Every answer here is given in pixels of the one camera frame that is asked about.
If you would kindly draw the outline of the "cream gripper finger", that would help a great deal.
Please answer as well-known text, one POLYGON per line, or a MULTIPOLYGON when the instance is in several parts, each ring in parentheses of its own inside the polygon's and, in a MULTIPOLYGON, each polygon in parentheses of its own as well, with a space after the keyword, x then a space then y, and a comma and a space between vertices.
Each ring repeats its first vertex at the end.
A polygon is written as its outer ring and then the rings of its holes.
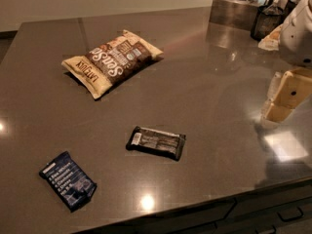
POLYGON ((264 107, 263 118, 271 122, 281 123, 286 120, 292 112, 292 109, 269 102, 264 107))
POLYGON ((296 68, 284 73, 274 102, 295 109, 312 94, 312 70, 296 68))

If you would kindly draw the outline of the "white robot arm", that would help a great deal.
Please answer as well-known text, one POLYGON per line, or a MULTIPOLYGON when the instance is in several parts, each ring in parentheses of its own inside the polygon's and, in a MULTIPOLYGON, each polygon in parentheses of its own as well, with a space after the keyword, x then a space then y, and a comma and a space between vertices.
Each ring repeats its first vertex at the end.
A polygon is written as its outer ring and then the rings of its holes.
POLYGON ((281 123, 312 94, 312 0, 300 0, 258 47, 278 51, 292 66, 284 74, 275 73, 261 109, 263 120, 281 123))

